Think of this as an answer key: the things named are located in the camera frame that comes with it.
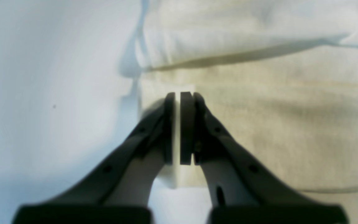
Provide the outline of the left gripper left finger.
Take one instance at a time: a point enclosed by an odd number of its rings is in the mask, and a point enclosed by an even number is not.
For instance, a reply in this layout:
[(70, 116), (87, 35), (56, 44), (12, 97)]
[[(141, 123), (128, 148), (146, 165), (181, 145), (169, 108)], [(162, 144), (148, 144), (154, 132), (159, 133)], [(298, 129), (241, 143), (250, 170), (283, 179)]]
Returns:
[(62, 194), (17, 211), (14, 224), (151, 224), (151, 187), (173, 163), (175, 93), (151, 111), (84, 179)]

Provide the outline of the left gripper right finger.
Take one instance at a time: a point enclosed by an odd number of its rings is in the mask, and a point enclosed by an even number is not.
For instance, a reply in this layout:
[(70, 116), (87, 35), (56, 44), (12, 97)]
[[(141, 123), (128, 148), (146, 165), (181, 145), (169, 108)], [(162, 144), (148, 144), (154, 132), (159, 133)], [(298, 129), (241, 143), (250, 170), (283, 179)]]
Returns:
[(213, 208), (208, 224), (348, 224), (340, 205), (287, 186), (239, 145), (195, 92), (180, 96), (180, 163), (200, 166)]

